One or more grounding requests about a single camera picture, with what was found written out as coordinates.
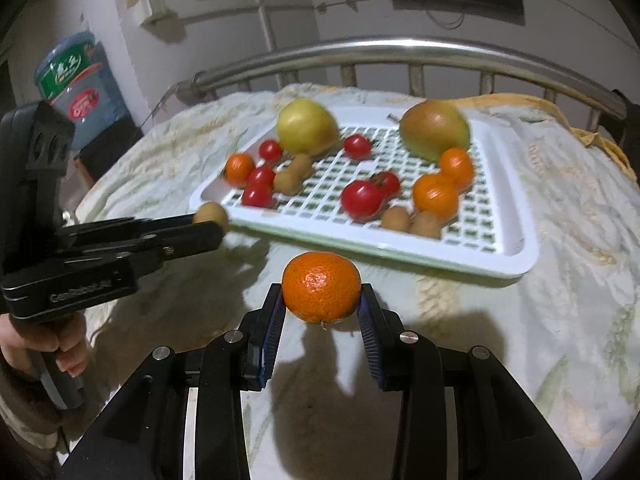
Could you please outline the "person's left hand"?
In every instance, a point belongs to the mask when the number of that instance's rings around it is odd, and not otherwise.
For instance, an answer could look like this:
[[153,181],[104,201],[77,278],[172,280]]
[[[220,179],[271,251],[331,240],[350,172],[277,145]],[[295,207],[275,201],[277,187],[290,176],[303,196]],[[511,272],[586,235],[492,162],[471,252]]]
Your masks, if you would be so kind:
[[1,353],[14,370],[36,376],[28,350],[53,353],[61,372],[72,377],[82,374],[88,365],[86,319],[76,312],[61,328],[25,324],[1,315]]

